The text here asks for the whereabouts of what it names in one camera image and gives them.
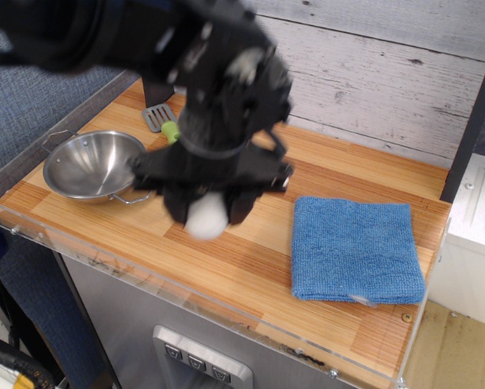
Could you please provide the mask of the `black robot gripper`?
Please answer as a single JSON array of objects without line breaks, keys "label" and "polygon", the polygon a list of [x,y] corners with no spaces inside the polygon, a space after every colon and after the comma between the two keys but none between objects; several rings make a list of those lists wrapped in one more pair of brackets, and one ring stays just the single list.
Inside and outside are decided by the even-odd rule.
[{"label": "black robot gripper", "polygon": [[180,142],[129,158],[134,188],[154,190],[177,223],[188,220],[189,206],[210,192],[224,194],[228,223],[241,224],[266,192],[284,192],[291,164],[275,151],[249,143],[233,156],[206,158]]}]

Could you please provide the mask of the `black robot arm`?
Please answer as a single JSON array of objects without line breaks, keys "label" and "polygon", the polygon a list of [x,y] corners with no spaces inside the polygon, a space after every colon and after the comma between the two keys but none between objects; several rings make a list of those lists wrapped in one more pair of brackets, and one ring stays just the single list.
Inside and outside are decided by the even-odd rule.
[{"label": "black robot arm", "polygon": [[0,1],[0,29],[12,45],[0,66],[111,66],[186,90],[179,139],[130,161],[134,187],[162,195],[175,221],[218,192],[229,223],[239,224],[257,197],[286,189],[284,146],[266,150],[252,138],[287,120],[291,79],[241,2]]}]

